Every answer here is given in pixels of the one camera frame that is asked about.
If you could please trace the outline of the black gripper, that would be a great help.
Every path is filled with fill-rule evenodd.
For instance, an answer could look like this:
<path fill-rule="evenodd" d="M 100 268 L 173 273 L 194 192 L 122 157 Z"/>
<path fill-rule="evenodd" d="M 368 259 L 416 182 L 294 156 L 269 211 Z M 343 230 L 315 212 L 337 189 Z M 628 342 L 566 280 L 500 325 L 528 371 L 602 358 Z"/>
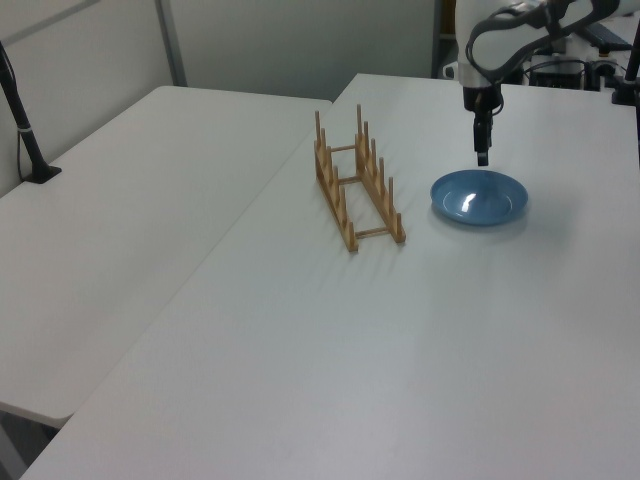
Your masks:
<path fill-rule="evenodd" d="M 503 95 L 500 85 L 483 88 L 463 88 L 464 108 L 473 112 L 473 141 L 479 167 L 489 165 L 489 149 L 492 145 L 493 115 L 503 108 Z"/>

